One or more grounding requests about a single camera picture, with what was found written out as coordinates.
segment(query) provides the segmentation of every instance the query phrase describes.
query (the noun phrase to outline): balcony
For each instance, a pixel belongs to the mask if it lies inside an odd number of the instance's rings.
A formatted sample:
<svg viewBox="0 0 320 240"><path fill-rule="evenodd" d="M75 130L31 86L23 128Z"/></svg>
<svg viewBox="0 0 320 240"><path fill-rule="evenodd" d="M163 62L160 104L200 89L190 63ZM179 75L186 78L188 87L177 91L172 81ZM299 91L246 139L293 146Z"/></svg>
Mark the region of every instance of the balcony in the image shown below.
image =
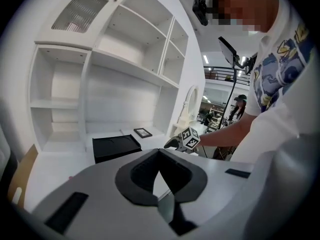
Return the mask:
<svg viewBox="0 0 320 240"><path fill-rule="evenodd" d="M234 71L231 67L222 66L204 66L204 76L208 80L218 80L224 82L234 82ZM236 83L239 85L250 85L250 74L246 75L244 70L236 70Z"/></svg>

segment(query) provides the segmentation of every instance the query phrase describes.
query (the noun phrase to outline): cap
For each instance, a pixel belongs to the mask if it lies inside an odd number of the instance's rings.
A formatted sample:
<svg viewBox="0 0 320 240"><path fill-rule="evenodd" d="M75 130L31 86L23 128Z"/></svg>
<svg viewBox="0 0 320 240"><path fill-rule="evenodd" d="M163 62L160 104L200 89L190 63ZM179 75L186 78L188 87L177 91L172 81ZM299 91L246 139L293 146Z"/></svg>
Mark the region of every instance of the cap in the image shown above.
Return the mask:
<svg viewBox="0 0 320 240"><path fill-rule="evenodd" d="M247 102L247 96L244 94L241 94L238 97L235 97L234 100L237 102L243 102L243 101Z"/></svg>

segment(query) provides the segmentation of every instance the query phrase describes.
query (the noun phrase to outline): frosted glass panel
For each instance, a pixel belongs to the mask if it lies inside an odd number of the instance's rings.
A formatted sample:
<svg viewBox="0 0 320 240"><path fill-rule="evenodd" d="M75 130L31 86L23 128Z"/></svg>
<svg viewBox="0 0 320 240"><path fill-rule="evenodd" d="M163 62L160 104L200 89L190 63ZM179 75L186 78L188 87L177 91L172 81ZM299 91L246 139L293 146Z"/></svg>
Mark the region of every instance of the frosted glass panel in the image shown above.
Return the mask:
<svg viewBox="0 0 320 240"><path fill-rule="evenodd" d="M108 0L72 0L52 25L53 30L85 33Z"/></svg>

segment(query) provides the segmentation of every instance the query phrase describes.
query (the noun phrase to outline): ceiling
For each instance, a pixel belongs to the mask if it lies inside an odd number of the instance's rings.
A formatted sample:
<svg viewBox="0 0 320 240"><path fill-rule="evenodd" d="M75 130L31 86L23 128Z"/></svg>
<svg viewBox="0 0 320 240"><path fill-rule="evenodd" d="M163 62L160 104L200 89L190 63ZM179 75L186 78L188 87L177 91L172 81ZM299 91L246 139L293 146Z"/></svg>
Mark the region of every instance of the ceiling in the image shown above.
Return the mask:
<svg viewBox="0 0 320 240"><path fill-rule="evenodd" d="M193 1L180 0L193 26L202 60L203 55L206 55L209 60L209 64L206 64L203 60L205 66L230 67L220 49L218 38L221 36L233 46L240 57L250 57L258 51L262 33L250 34L247 30L244 30L244 26L235 24L203 26L192 11Z"/></svg>

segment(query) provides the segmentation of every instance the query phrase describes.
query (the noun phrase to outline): black slot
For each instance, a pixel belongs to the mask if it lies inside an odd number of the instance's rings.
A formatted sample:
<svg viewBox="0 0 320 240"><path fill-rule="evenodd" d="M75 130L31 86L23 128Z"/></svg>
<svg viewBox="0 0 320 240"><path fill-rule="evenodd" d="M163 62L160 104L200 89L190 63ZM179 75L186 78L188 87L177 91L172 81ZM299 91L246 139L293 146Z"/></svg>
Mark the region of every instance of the black slot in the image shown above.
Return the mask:
<svg viewBox="0 0 320 240"><path fill-rule="evenodd" d="M73 193L45 222L54 231L63 234L88 198L87 194Z"/></svg>
<svg viewBox="0 0 320 240"><path fill-rule="evenodd" d="M231 175L234 175L234 176L238 176L238 177L241 177L241 178L245 178L245 179L248 179L251 172L247 172L247 171L243 171L243 170L236 170L236 169L228 169L225 171L226 174L231 174Z"/></svg>
<svg viewBox="0 0 320 240"><path fill-rule="evenodd" d="M141 145L131 134L108 138L93 138L92 145L96 164L142 151Z"/></svg>

